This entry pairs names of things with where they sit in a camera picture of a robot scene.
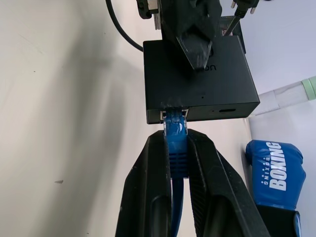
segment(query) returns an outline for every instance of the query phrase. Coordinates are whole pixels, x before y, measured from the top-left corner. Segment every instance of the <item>blue boxing glove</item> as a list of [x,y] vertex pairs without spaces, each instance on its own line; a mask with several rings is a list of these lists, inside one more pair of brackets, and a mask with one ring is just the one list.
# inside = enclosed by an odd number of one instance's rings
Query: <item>blue boxing glove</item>
[[246,147],[257,205],[295,210],[306,178],[303,156],[292,144],[253,140]]

